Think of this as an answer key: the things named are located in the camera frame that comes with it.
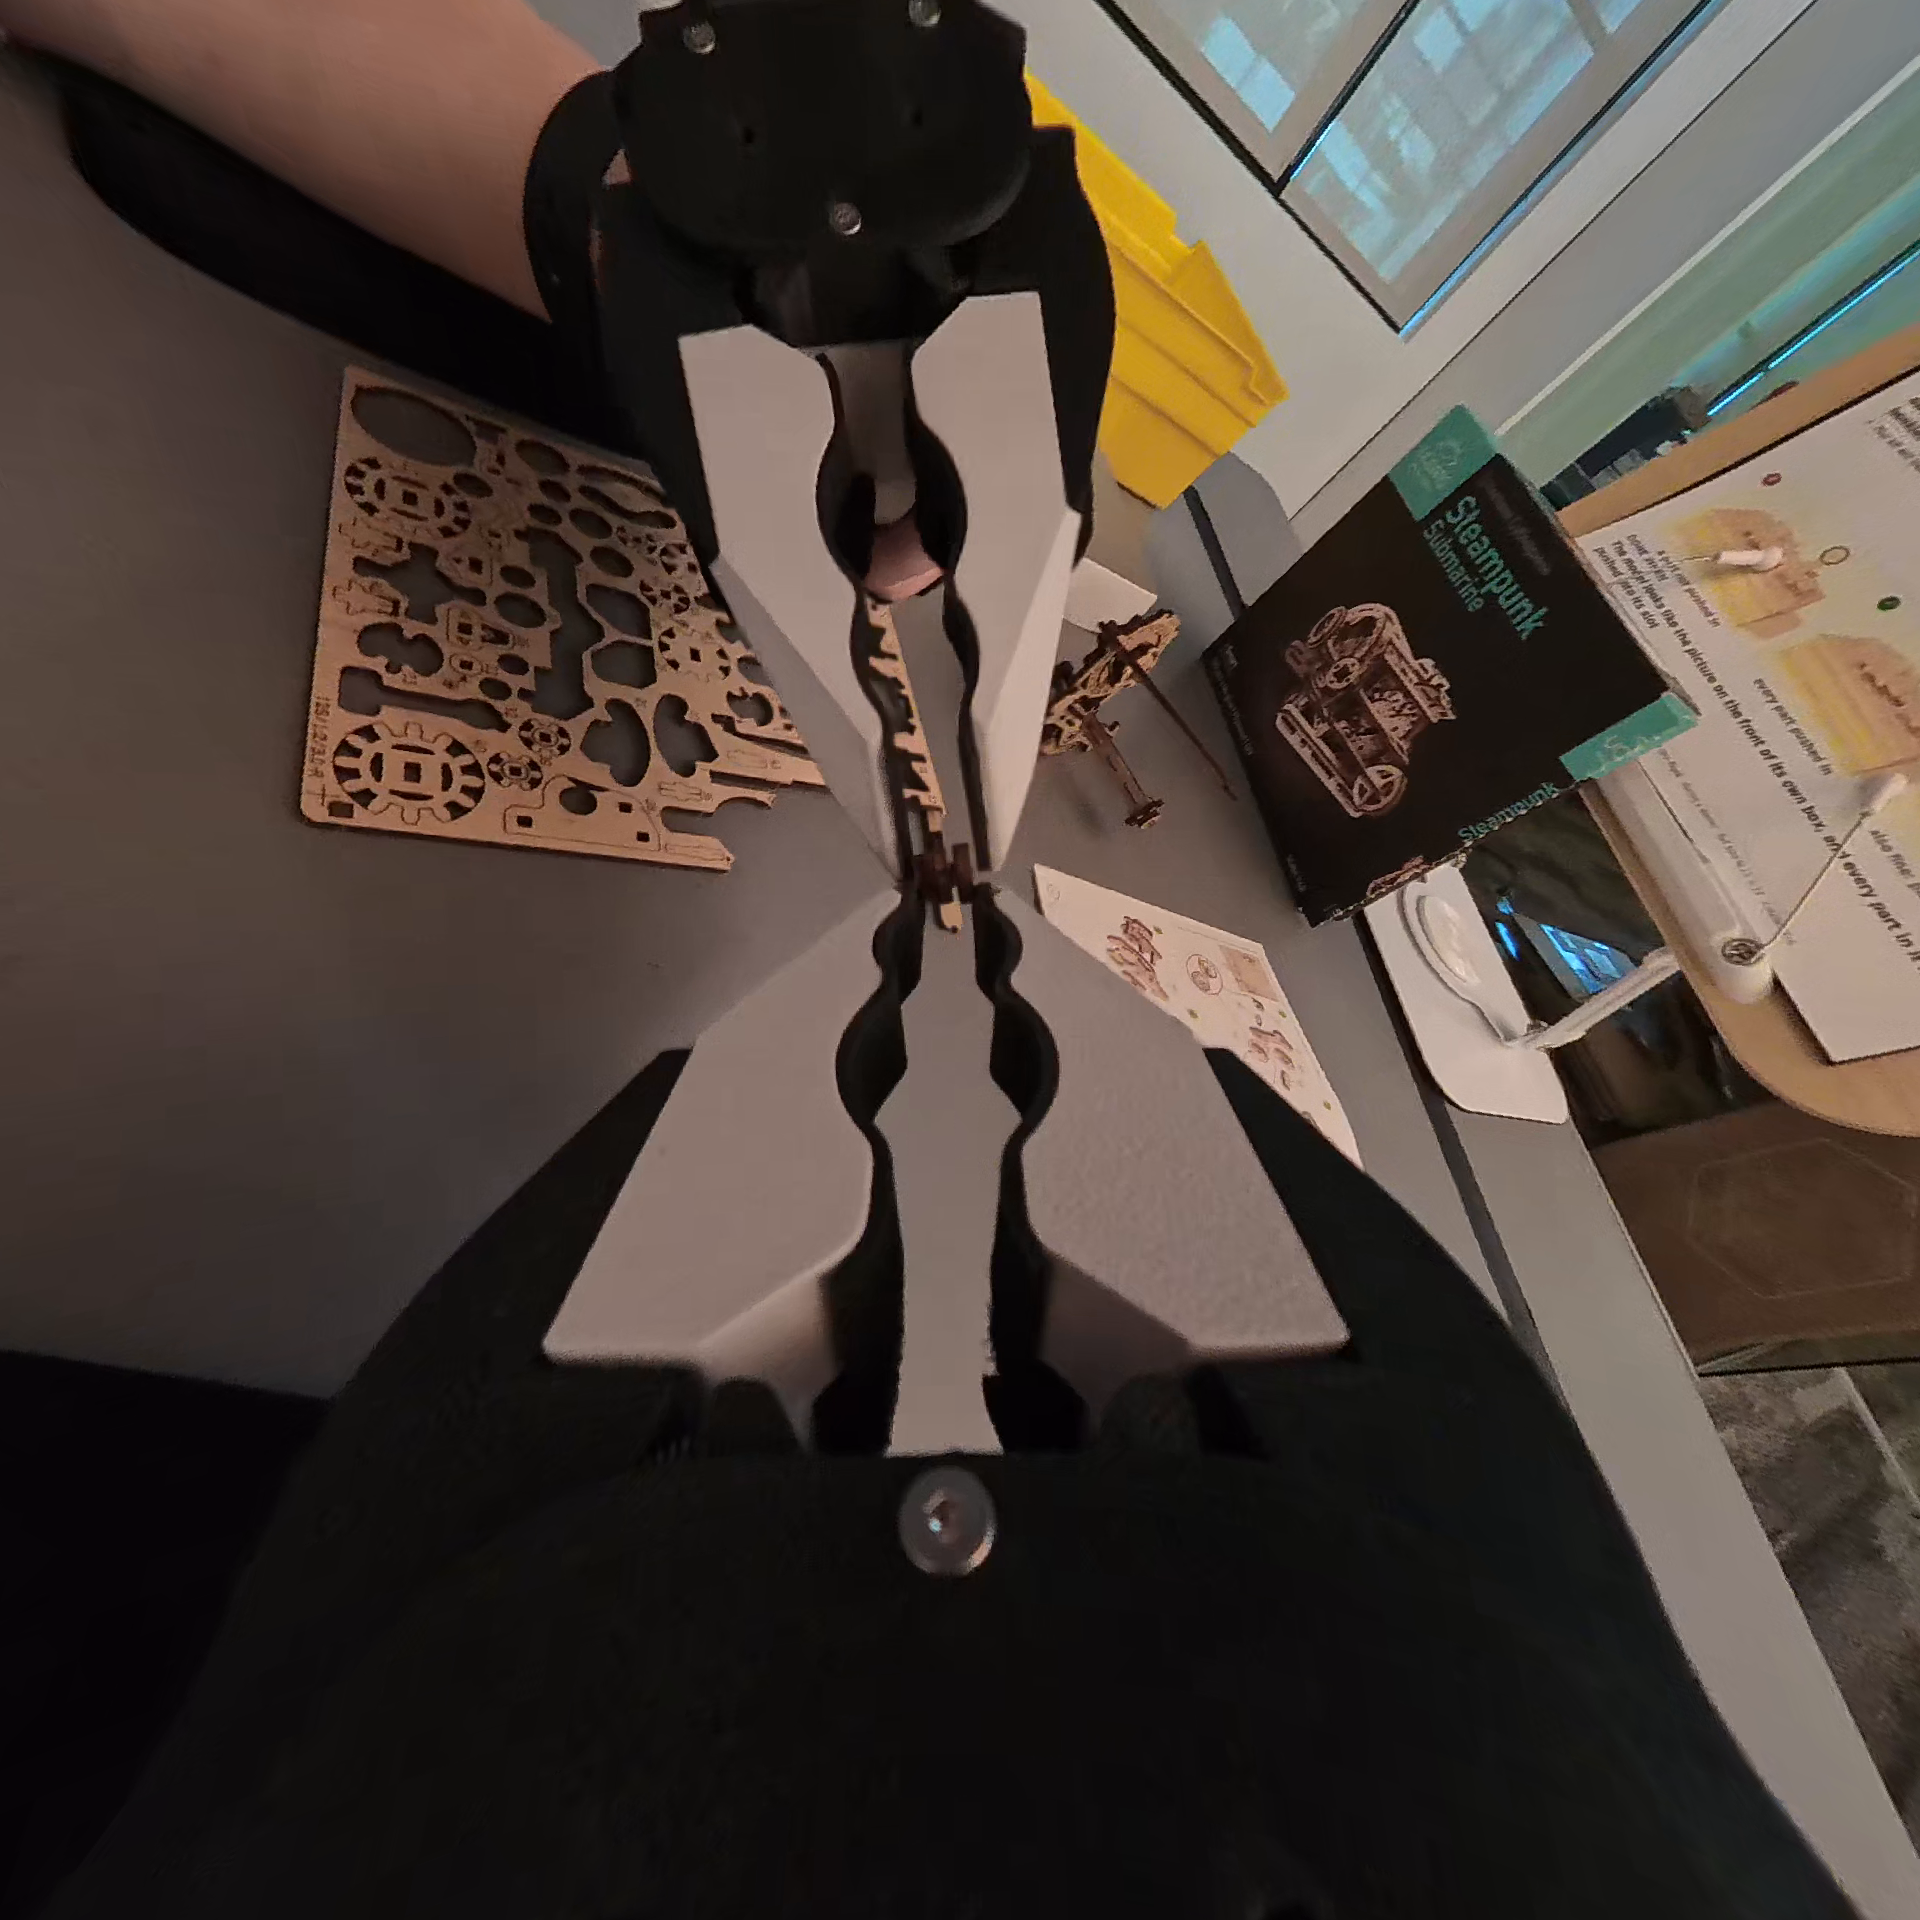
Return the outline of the brown floor mat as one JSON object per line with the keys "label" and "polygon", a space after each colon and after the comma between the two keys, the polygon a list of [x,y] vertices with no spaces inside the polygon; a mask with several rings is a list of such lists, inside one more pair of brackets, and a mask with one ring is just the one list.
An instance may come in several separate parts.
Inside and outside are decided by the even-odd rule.
{"label": "brown floor mat", "polygon": [[1915,1360],[1915,1138],[1768,1099],[1594,1158],[1706,1372]]}

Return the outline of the printed instruction sign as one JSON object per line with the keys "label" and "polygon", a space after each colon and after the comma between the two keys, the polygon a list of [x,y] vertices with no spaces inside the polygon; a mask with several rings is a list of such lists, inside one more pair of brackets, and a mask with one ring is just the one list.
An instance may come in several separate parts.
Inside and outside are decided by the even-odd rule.
{"label": "printed instruction sign", "polygon": [[[1917,380],[1615,513],[1579,538],[1650,656],[1699,710],[1633,770],[1711,812],[1776,906],[1792,906],[1864,806],[1906,769],[1773,950],[1773,988],[1829,1066],[1917,1043]],[[1600,782],[1666,898],[1668,845]]]}

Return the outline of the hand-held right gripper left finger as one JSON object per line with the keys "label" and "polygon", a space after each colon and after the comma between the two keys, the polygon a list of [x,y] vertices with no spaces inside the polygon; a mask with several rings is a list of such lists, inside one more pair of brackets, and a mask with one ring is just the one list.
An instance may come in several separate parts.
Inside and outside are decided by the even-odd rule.
{"label": "hand-held right gripper left finger", "polygon": [[801,1440],[883,1451],[905,1258],[879,1113],[925,910],[883,892],[696,1040],[545,1334],[554,1363],[765,1385]]}

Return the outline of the yellow plastic bin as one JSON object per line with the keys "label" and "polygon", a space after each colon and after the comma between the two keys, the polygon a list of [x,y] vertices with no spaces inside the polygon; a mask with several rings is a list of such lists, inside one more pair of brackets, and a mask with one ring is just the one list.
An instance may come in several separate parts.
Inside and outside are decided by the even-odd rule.
{"label": "yellow plastic bin", "polygon": [[1181,240],[1163,197],[1037,78],[1037,128],[1067,128],[1112,260],[1116,346],[1097,448],[1116,482],[1173,506],[1289,396],[1210,248]]}

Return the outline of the person's left forearm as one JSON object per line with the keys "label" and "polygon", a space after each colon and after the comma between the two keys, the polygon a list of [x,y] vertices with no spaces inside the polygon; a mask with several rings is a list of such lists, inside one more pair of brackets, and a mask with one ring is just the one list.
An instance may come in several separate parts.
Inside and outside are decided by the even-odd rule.
{"label": "person's left forearm", "polygon": [[524,182],[549,115],[596,61],[533,4],[5,2],[3,25],[545,315]]}

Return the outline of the dark model kit box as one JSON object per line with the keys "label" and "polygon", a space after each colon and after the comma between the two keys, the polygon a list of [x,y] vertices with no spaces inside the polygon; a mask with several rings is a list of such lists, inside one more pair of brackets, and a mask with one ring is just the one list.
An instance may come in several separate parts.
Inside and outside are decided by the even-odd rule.
{"label": "dark model kit box", "polygon": [[1210,645],[1204,672],[1315,928],[1699,720],[1465,408]]}

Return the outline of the window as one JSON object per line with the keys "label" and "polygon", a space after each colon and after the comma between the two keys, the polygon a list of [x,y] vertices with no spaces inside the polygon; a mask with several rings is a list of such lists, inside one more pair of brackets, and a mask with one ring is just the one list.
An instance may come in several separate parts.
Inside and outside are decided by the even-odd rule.
{"label": "window", "polygon": [[1407,339],[1728,13],[1706,2],[1097,4],[1301,248]]}

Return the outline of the laser-cut wooden parts sheet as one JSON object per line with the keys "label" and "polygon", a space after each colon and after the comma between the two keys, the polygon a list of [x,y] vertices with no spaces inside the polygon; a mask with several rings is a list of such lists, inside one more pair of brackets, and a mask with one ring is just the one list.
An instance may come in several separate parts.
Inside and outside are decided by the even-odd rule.
{"label": "laser-cut wooden parts sheet", "polygon": [[826,789],[645,465],[347,369],[300,806],[313,825],[728,874]]}

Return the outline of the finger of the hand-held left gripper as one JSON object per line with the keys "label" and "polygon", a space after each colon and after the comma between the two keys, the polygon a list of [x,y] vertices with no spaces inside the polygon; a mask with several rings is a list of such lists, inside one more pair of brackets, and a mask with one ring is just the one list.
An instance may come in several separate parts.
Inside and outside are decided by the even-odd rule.
{"label": "finger of the hand-held left gripper", "polygon": [[749,325],[682,336],[679,362],[712,517],[709,576],[833,797],[901,880],[905,827],[871,685],[869,597],[824,502],[842,454],[833,373]]}
{"label": "finger of the hand-held left gripper", "polygon": [[955,748],[975,867],[995,874],[1035,774],[1082,533],[1065,491],[1040,298],[960,302],[915,350],[909,378],[919,426],[957,484],[944,634],[963,665]]}

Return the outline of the open instruction booklet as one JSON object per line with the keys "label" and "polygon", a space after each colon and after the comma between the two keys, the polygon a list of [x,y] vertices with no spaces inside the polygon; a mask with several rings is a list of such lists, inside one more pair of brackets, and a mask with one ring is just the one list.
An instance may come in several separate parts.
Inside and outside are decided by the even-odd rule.
{"label": "open instruction booklet", "polygon": [[1042,920],[1363,1166],[1354,1124],[1260,941],[1037,865]]}

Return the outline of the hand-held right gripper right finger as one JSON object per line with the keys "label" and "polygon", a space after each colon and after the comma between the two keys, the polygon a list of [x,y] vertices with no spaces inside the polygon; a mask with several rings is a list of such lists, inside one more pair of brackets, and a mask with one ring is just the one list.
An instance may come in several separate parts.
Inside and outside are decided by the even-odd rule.
{"label": "hand-held right gripper right finger", "polygon": [[1082,1448],[1119,1392],[1349,1342],[1212,1056],[1016,897],[971,904],[1000,1155],[983,1396],[1008,1453]]}

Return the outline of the partly built wooden model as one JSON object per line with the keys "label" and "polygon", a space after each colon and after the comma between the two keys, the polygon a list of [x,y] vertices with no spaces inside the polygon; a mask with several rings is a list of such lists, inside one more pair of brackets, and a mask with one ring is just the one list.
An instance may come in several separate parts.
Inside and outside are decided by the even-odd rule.
{"label": "partly built wooden model", "polygon": [[1157,668],[1179,634],[1181,619],[1173,611],[1101,621],[1089,653],[1080,664],[1056,664],[1051,675],[1040,752],[1044,756],[1093,756],[1123,795],[1125,822],[1139,829],[1151,827],[1163,813],[1163,801],[1146,790],[1135,765],[1120,752],[1119,723],[1108,717],[1108,708],[1128,691],[1146,692],[1179,739],[1199,752],[1221,790],[1237,801],[1237,789],[1223,761],[1212,754],[1207,741],[1201,739],[1184,710],[1157,682]]}

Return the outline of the small wooden model part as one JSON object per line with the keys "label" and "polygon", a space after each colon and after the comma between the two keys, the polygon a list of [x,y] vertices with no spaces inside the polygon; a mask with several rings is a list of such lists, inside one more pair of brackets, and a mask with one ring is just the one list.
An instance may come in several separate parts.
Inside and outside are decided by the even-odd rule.
{"label": "small wooden model part", "polygon": [[909,877],[915,897],[924,900],[935,925],[954,936],[968,928],[971,904],[987,886],[977,872],[971,848],[968,844],[946,844],[938,832],[915,854]]}

